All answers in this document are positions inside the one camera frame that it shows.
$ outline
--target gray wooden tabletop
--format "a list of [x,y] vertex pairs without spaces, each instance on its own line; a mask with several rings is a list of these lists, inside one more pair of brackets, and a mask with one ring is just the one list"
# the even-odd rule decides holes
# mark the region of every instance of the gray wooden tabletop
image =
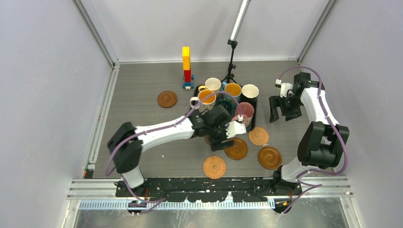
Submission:
[[[254,61],[236,62],[233,70],[235,80],[241,84],[254,84],[259,88],[256,126],[269,133],[269,146],[277,148],[282,155],[282,164],[289,163],[297,155],[297,147],[309,123],[304,108],[302,117],[286,122],[284,117],[269,123],[269,97],[278,95],[274,87],[276,78],[287,68],[296,66],[296,61]],[[228,62],[192,63],[196,85],[207,78],[223,79]],[[291,82],[298,69],[290,70],[283,81]],[[131,121],[133,126],[148,126],[167,122],[189,111],[190,91],[182,89],[182,63],[123,64],[120,67],[113,98],[106,121],[94,178],[105,177],[105,167],[110,155],[106,147],[121,124]],[[165,90],[172,90],[178,102],[172,108],[161,108],[157,96]],[[249,147],[248,155],[242,160],[232,160],[224,151],[210,151],[204,138],[177,140],[153,147],[144,152],[140,168],[144,177],[204,177],[203,161],[212,155],[222,157],[227,165],[225,177],[270,176],[273,170],[263,168],[258,162],[260,146],[253,145],[247,134],[237,136]],[[110,177],[120,177],[114,172]]]

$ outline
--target floor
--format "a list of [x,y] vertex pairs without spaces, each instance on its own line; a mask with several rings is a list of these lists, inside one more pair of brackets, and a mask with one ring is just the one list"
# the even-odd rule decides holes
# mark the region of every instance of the floor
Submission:
[[[254,84],[259,88],[256,126],[269,133],[268,145],[282,154],[282,164],[289,163],[297,155],[299,141],[308,127],[305,109],[302,117],[285,122],[284,117],[269,123],[269,97],[278,95],[274,87],[276,78],[287,68],[296,66],[296,61],[254,61],[237,62],[233,70],[235,80],[241,84]],[[223,79],[228,62],[192,63],[193,83],[203,84],[207,78]],[[290,70],[283,81],[291,82],[299,70]],[[182,89],[182,63],[122,64],[117,78],[113,98],[106,121],[94,178],[105,177],[106,162],[110,155],[106,147],[121,124],[131,121],[133,126],[147,126],[167,122],[186,114],[193,90]],[[157,96],[165,90],[172,90],[178,102],[172,108],[161,108]],[[212,152],[204,138],[178,140],[153,147],[142,154],[140,169],[144,177],[204,177],[203,161],[212,155],[222,157],[227,165],[225,177],[270,176],[273,170],[263,168],[257,158],[261,149],[253,145],[247,134],[240,135],[249,147],[247,157],[235,161],[224,151]],[[116,172],[110,177],[120,177]]]
[[270,209],[155,210],[131,217],[123,210],[80,210],[76,228],[347,228],[339,198],[302,198],[290,213]]

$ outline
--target blue mug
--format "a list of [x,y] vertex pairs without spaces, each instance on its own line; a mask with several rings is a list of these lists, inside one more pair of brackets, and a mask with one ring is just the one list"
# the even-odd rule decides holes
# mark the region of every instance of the blue mug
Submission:
[[[225,91],[231,94],[238,102],[240,101],[240,95],[242,94],[242,87],[236,83],[226,83],[222,82],[221,91]],[[223,100],[229,101],[232,104],[232,107],[235,108],[237,105],[235,101],[228,95],[223,94]]]

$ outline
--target robotic arm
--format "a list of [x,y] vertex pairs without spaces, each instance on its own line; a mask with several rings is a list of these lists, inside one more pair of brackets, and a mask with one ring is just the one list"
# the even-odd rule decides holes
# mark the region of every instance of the robotic arm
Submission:
[[[277,108],[286,117],[286,121],[301,116],[300,106],[307,110],[310,125],[302,137],[297,150],[297,157],[287,165],[280,166],[273,174],[273,190],[278,194],[288,194],[298,185],[299,174],[309,169],[327,169],[336,167],[343,154],[340,141],[326,119],[318,99],[319,82],[312,81],[309,73],[294,76],[294,85],[276,81],[280,88],[279,96],[269,98],[270,123],[279,119]],[[344,143],[347,142],[349,130],[340,126],[329,111],[325,99],[325,87],[322,85],[320,96],[328,111],[328,117],[336,126]]]
[[[183,118],[184,116],[181,116],[169,122],[138,127],[133,127],[130,122],[126,122],[120,126],[119,130],[109,140],[109,151],[112,152],[127,137],[139,132],[147,132],[147,130],[177,123]],[[212,151],[223,150],[234,145],[234,141],[226,141],[227,139],[244,133],[246,133],[245,125],[231,121],[228,111],[221,105],[214,107],[205,114],[194,110],[188,118],[175,127],[146,133],[125,143],[118,149],[113,161],[116,171],[123,175],[131,188],[136,188],[144,183],[138,163],[141,153],[146,150],[174,140],[204,137],[206,135],[210,137]]]

